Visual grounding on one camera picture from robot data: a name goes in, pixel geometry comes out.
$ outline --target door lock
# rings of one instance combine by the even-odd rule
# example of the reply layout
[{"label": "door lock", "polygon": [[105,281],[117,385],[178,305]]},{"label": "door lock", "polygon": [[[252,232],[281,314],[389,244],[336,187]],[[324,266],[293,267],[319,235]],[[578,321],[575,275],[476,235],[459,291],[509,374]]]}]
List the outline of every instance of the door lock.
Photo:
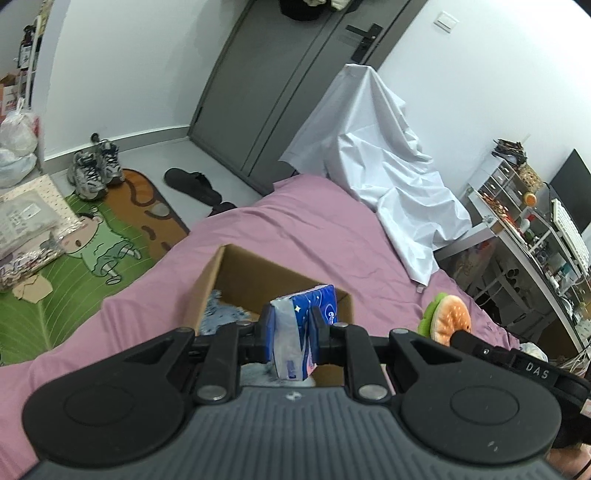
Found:
[{"label": "door lock", "polygon": [[351,61],[354,61],[355,63],[361,63],[363,61],[363,58],[365,57],[369,48],[374,44],[375,40],[378,38],[378,35],[383,30],[382,27],[375,23],[369,27],[368,31],[361,30],[360,28],[354,27],[353,25],[347,25],[345,29],[363,37],[361,42],[359,42],[359,46],[353,52],[353,56],[351,57]]}]

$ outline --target white sheet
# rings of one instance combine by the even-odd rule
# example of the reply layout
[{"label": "white sheet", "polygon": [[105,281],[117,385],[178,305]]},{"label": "white sheet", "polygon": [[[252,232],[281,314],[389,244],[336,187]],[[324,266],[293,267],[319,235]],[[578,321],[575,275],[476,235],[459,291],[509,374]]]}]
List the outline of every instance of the white sheet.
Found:
[{"label": "white sheet", "polygon": [[329,177],[376,212],[408,275],[423,285],[439,269],[433,251],[472,226],[421,152],[404,101],[371,67],[343,68],[280,161]]}]

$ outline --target floor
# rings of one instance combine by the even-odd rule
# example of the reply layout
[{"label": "floor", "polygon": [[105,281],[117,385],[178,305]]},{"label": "floor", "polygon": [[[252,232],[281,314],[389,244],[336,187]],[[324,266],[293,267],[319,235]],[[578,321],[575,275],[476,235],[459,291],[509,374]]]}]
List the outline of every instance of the floor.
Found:
[{"label": "floor", "polygon": [[[163,177],[164,172],[169,168],[200,171],[209,179],[212,187],[222,195],[224,202],[232,202],[239,207],[252,205],[262,198],[187,138],[121,152],[119,161],[123,167],[132,168],[146,175],[189,228],[209,215],[212,208],[168,187]],[[65,170],[51,177],[63,195],[72,193],[73,188],[66,180]]]}]

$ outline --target pink bedsheet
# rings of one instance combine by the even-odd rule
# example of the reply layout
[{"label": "pink bedsheet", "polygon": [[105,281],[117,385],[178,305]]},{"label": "pink bedsheet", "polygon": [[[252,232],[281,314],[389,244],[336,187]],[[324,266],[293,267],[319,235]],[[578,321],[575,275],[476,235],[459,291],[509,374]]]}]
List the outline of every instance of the pink bedsheet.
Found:
[{"label": "pink bedsheet", "polygon": [[300,175],[275,185],[254,207],[199,222],[153,269],[119,294],[51,352],[0,368],[0,478],[18,478],[35,463],[21,427],[21,409],[40,385],[176,327],[191,285],[223,244],[237,244],[353,295],[355,322],[371,335],[415,329],[442,291],[469,306],[473,331],[504,347],[518,342],[497,327],[443,271],[420,294],[377,217],[340,187]]}]

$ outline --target burger plush toy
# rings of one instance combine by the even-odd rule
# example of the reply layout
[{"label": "burger plush toy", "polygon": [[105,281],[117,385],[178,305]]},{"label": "burger plush toy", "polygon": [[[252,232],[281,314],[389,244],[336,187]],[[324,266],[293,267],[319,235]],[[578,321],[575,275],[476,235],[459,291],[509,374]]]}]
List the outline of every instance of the burger plush toy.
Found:
[{"label": "burger plush toy", "polygon": [[468,308],[460,297],[440,293],[425,309],[417,333],[449,346],[452,334],[458,330],[472,331]]}]

